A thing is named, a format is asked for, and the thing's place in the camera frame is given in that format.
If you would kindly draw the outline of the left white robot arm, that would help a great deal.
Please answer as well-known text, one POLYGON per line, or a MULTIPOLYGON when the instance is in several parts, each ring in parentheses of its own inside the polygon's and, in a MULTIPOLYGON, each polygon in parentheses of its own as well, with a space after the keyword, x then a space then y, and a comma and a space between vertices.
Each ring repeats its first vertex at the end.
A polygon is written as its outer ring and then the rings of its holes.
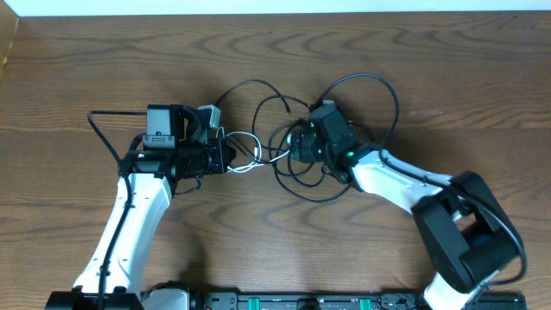
POLYGON ((201 309, 201 294, 167 282, 141 292, 152 241, 182 179, 223 174, 236 152, 218 129, 214 105, 151 104, 146 130, 116 157, 119 181, 113 211, 88 265, 69 291, 51 293, 48 309, 201 309))

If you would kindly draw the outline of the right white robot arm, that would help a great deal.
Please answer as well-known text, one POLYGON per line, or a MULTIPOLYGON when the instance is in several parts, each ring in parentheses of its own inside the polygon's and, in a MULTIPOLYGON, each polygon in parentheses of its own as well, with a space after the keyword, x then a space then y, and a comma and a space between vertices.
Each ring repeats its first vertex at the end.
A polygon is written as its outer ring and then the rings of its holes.
POLYGON ((316 108, 297 126, 286 137, 291 159, 322 163, 340 183, 412 216, 436 269, 422 294, 428 308, 467 307, 513 259, 526 258, 520 234, 480 175, 431 173, 381 145, 362 143, 332 105, 316 108))

